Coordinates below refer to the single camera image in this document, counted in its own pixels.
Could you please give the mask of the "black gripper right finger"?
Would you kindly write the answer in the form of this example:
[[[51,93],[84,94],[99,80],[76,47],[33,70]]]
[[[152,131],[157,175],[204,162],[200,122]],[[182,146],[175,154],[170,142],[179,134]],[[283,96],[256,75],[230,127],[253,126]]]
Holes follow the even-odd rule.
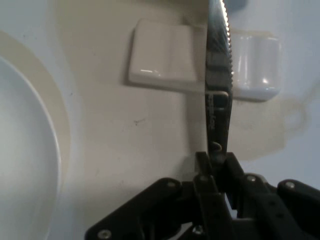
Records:
[[[320,191],[303,182],[286,179],[276,187],[262,177],[244,173],[231,152],[224,156],[224,192],[232,219],[224,213],[226,240],[318,240]]]

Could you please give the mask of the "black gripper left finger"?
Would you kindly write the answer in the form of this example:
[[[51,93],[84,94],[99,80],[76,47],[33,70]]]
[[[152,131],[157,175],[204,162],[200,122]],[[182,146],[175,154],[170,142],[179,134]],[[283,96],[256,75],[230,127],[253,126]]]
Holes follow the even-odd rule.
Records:
[[[168,240],[191,223],[188,240],[235,240],[225,195],[227,162],[233,153],[195,155],[198,172],[190,181],[161,178],[91,226],[86,240]]]

